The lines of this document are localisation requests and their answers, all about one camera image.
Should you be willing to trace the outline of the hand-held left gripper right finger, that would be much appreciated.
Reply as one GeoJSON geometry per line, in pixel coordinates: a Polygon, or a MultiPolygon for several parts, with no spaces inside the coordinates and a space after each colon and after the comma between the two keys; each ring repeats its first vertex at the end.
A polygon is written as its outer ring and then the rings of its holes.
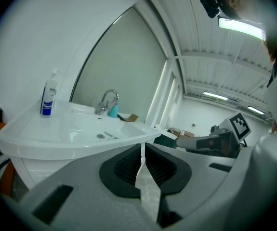
{"type": "Polygon", "coordinates": [[[233,159],[145,145],[146,166],[160,190],[158,219],[145,230],[233,231],[226,181],[233,159]]]}

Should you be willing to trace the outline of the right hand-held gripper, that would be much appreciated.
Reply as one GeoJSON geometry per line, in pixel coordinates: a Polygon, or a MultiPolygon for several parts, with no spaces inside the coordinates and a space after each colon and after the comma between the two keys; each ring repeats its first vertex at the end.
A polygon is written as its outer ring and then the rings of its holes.
{"type": "Polygon", "coordinates": [[[213,154],[236,158],[240,144],[250,133],[251,129],[243,114],[236,112],[219,125],[212,126],[209,136],[179,137],[176,139],[176,145],[189,150],[210,150],[213,154]]]}

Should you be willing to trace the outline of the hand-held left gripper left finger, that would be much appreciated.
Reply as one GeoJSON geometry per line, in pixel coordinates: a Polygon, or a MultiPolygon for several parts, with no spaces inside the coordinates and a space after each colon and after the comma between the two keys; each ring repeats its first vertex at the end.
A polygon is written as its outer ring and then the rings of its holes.
{"type": "Polygon", "coordinates": [[[7,205],[31,231],[154,231],[135,187],[140,165],[139,144],[83,157],[7,205]]]}

